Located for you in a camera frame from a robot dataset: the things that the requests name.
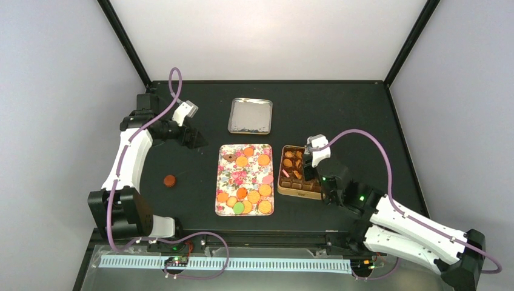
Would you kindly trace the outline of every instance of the floral tray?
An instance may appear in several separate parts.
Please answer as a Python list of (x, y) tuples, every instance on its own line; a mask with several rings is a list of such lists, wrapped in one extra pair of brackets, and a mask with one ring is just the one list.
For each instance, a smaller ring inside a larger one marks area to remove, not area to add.
[(226, 144), (219, 149), (216, 214), (270, 215), (273, 156), (268, 144)]

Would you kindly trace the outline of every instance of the silver metal tray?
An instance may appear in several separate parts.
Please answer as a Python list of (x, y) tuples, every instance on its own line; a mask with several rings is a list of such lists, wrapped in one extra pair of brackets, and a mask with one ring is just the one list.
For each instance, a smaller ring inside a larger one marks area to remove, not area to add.
[(235, 98), (230, 110), (229, 132), (267, 135), (272, 129), (273, 103), (263, 99)]

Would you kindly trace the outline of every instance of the white ruler strip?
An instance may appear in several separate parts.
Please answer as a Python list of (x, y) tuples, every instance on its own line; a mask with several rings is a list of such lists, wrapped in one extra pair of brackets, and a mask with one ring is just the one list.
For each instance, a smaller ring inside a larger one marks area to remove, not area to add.
[[(164, 269), (169, 257), (102, 255), (100, 268)], [(225, 258), (190, 257), (187, 266), (171, 263), (170, 270), (221, 270)], [(276, 259), (276, 258), (230, 258), (226, 270), (276, 271), (276, 272), (325, 272), (351, 274), (347, 259)]]

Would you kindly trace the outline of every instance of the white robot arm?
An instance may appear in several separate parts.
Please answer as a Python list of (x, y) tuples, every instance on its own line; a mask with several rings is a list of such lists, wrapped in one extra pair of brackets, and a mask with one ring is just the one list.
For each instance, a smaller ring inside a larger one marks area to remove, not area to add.
[(476, 290), (484, 257), (472, 248), (485, 249), (482, 233), (438, 224), (387, 193), (355, 181), (349, 169), (331, 155), (323, 135), (307, 140), (302, 160), (305, 179), (318, 179), (322, 200), (356, 216), (346, 245), (341, 247), (388, 253), (434, 271), (456, 290)]
[[(149, 99), (152, 94), (138, 95), (138, 103), (155, 104)], [(139, 108), (125, 117), (120, 124), (120, 145), (109, 176), (100, 191), (91, 192), (88, 204), (102, 237), (106, 238), (106, 214), (109, 193), (114, 180), (116, 192), (112, 210), (113, 238), (168, 238), (176, 236), (179, 222), (171, 217), (154, 215), (150, 206), (140, 195), (139, 181), (144, 161), (154, 139), (176, 139), (180, 145), (190, 149), (206, 145), (201, 134), (191, 127), (189, 119), (198, 111), (192, 102), (182, 102), (171, 120), (160, 119), (150, 127), (141, 130), (143, 124), (156, 116), (155, 108)]]

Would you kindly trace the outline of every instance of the black table surface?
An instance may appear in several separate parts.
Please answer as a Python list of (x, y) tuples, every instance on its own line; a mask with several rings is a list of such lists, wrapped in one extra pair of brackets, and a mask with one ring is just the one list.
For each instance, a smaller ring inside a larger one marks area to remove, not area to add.
[[(166, 81), (155, 81), (152, 92), (167, 102), (171, 100)], [(191, 100), (199, 107), (193, 125), (209, 145), (189, 150), (180, 147), (176, 141), (156, 144), (145, 160), (141, 194), (156, 215), (178, 217), (187, 230), (348, 231), (354, 219), (345, 210), (276, 191), (282, 147), (303, 146), (307, 137), (320, 133), (330, 140), (346, 129), (366, 130), (378, 138), (391, 160), (393, 196), (410, 209), (426, 215), (426, 206), (409, 166), (394, 110), (381, 82), (186, 81), (180, 98)], [(234, 98), (271, 100), (271, 133), (229, 133), (227, 126)], [(261, 143), (270, 144), (274, 151), (275, 211), (269, 216), (218, 216), (215, 213), (215, 192), (220, 146)], [(384, 161), (366, 137), (357, 134), (345, 136), (331, 150), (350, 168), (357, 181), (386, 190)], [(166, 175), (176, 176), (174, 187), (167, 188), (163, 184)]]

